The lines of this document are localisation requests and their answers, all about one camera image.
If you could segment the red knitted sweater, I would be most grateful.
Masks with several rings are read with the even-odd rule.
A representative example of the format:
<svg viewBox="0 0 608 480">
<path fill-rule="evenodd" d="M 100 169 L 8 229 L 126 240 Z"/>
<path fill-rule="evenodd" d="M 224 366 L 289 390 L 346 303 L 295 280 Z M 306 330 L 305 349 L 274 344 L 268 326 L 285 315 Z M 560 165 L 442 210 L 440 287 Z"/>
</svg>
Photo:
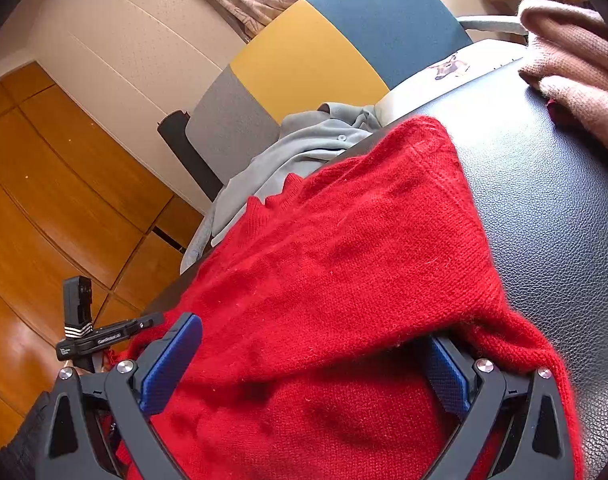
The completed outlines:
<svg viewBox="0 0 608 480">
<path fill-rule="evenodd" d="M 453 433 L 412 345 L 449 330 L 548 367 L 584 472 L 568 373 L 509 307 L 452 141 L 434 118 L 251 198 L 167 323 L 200 347 L 152 425 L 191 479 L 418 479 Z"/>
</svg>

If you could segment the wooden wardrobe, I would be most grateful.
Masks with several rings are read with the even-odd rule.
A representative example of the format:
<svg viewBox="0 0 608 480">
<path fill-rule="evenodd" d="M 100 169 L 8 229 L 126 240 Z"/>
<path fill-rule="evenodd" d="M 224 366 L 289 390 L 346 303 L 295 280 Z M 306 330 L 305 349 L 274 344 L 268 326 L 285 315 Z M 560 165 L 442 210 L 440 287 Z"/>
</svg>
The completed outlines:
<svg viewBox="0 0 608 480">
<path fill-rule="evenodd" d="M 91 279 L 97 325 L 133 318 L 200 221 L 39 65 L 0 79 L 0 448 L 54 381 L 63 282 Z"/>
</svg>

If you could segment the grey cloth garment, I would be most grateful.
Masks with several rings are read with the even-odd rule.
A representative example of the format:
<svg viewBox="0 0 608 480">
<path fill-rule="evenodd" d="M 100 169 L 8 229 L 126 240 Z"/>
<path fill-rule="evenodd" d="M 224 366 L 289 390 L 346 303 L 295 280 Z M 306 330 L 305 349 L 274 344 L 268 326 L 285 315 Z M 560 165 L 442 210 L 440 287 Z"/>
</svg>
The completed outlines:
<svg viewBox="0 0 608 480">
<path fill-rule="evenodd" d="M 186 272 L 205 248 L 224 239 L 243 216 L 249 198 L 266 200 L 281 193 L 289 174 L 309 176 L 380 128 L 372 105 L 325 102 L 318 110 L 284 118 L 278 140 L 253 157 L 249 166 L 218 192 L 190 240 L 180 270 Z"/>
</svg>

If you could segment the white printed cushion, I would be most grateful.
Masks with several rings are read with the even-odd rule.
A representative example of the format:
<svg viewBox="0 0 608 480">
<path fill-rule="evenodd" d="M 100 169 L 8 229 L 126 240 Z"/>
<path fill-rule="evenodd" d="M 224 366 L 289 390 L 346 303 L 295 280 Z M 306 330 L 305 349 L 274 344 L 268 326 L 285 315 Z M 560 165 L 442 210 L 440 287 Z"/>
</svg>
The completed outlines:
<svg viewBox="0 0 608 480">
<path fill-rule="evenodd" d="M 374 106 L 382 127 L 418 110 L 444 94 L 523 58 L 526 47 L 485 39 L 464 47 L 412 75 Z"/>
</svg>

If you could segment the grey yellow blue chair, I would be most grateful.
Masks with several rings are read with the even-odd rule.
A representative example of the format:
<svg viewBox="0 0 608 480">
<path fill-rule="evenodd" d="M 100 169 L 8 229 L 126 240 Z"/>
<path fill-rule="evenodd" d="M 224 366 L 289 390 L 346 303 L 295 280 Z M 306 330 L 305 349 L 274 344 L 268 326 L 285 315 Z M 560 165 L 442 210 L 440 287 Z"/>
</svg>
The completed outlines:
<svg viewBox="0 0 608 480">
<path fill-rule="evenodd" d="M 191 113 L 158 131 L 214 200 L 273 144 L 283 119 L 323 102 L 376 105 L 408 77 L 474 44 L 484 26 L 517 34 L 512 16 L 456 18 L 441 0 L 298 0 L 229 63 Z"/>
</svg>

